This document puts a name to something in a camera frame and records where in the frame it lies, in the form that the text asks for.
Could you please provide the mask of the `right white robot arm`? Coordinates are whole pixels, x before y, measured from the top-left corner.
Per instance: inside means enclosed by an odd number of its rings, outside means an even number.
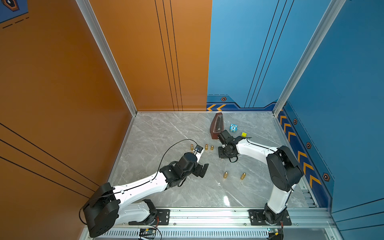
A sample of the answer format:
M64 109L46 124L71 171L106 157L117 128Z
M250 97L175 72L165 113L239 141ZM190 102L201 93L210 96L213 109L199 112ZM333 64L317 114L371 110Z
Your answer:
M257 144L246 137L233 137L228 131L218 135L222 146L218 148L219 158L235 158L238 155L252 157L268 166L274 184L270 199L265 205L262 220L266 225L280 225L288 217L287 202L296 185L304 176L299 161L287 146L279 148Z

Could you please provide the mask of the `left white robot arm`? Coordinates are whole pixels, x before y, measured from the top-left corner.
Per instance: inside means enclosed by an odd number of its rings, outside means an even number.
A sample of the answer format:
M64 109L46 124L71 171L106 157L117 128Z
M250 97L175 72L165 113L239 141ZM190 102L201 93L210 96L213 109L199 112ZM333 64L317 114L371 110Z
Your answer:
M201 156L199 152L185 153L179 161L147 178L121 186L113 187L110 183L100 186L82 207L90 237L99 237L114 225L153 223L157 210L147 197L180 187L189 175L203 178L209 164L201 165Z

